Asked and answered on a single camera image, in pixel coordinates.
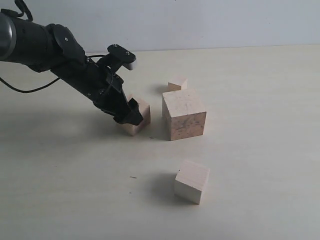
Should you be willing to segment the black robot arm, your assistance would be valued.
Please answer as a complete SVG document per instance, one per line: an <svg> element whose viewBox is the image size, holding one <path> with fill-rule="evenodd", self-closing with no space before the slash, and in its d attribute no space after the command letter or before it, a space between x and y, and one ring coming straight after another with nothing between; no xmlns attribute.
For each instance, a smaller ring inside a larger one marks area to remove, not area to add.
<svg viewBox="0 0 320 240"><path fill-rule="evenodd" d="M136 100L128 100L120 67L132 70L136 56L118 44L93 61L71 31L60 24L43 26L0 13L0 60L41 73L51 71L76 89L118 124L139 125L143 116Z"/></svg>

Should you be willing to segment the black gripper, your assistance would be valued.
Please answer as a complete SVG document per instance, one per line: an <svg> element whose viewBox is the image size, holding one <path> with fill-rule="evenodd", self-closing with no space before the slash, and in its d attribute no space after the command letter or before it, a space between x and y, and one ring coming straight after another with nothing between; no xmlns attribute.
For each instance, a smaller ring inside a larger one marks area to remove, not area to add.
<svg viewBox="0 0 320 240"><path fill-rule="evenodd" d="M85 57L82 64L64 62L53 67L51 72L90 99L95 107L113 116L116 123L138 126L144 120L139 103L133 97L127 100L123 80L117 72L112 73L91 57Z"/></svg>

